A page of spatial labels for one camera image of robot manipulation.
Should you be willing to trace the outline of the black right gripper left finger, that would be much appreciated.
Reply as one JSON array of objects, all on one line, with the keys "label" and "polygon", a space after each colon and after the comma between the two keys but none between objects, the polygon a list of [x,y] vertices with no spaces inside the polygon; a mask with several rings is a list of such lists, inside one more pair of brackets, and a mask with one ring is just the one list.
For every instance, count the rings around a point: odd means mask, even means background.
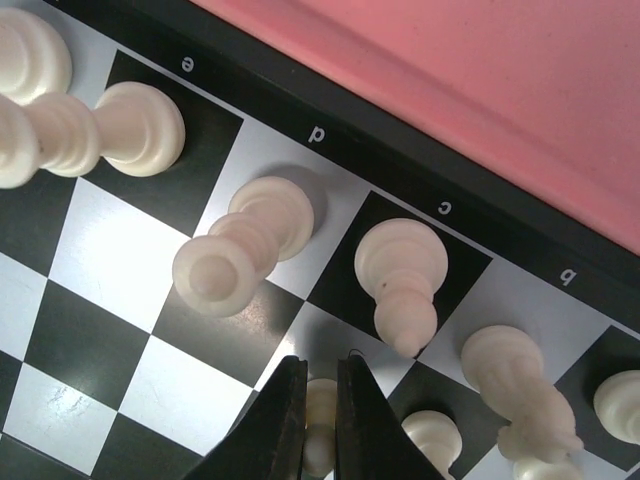
[{"label": "black right gripper left finger", "polygon": [[284,357],[236,427],[185,477],[298,479],[306,425],[308,363]]}]

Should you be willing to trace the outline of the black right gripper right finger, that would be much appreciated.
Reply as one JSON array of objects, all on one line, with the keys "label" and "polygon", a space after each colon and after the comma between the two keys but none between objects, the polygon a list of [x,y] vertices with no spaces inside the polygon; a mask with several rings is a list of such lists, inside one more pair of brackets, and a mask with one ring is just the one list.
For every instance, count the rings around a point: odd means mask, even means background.
[{"label": "black right gripper right finger", "polygon": [[440,479],[401,427],[365,359],[337,366],[336,479]]}]

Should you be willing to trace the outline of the white bishop piece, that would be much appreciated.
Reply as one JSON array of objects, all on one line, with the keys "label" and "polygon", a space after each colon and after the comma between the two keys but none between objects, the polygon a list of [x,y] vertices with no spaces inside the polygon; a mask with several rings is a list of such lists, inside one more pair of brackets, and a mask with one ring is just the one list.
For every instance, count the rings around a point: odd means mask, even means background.
[{"label": "white bishop piece", "polygon": [[37,15],[1,8],[1,94],[24,105],[46,93],[66,93],[72,81],[70,51],[61,35]]},{"label": "white bishop piece", "polygon": [[448,273],[448,255],[437,233],[407,218],[378,223],[361,239],[356,278],[375,301],[378,336],[399,355],[413,358],[438,326],[434,296]]}]

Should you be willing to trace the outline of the white queen piece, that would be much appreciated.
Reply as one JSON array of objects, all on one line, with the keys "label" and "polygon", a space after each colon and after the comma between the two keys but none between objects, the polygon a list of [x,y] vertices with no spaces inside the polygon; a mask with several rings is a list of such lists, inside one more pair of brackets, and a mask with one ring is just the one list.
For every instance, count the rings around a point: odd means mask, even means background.
[{"label": "white queen piece", "polygon": [[188,240],[176,253],[172,279],[177,294],[214,318],[241,312],[276,265],[305,248],[314,220],[308,196],[295,183],[277,176],[246,183],[208,233]]}]

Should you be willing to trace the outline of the white king piece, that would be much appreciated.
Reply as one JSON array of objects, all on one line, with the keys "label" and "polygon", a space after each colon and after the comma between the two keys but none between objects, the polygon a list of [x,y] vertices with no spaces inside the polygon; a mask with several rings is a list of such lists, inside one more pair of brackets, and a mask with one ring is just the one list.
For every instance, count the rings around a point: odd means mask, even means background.
[{"label": "white king piece", "polygon": [[101,159],[129,176],[154,176],[178,160],[185,140],[175,102],[139,82],[110,86],[93,109],[66,93],[26,106],[2,96],[1,187],[20,187],[40,170],[80,177]]}]

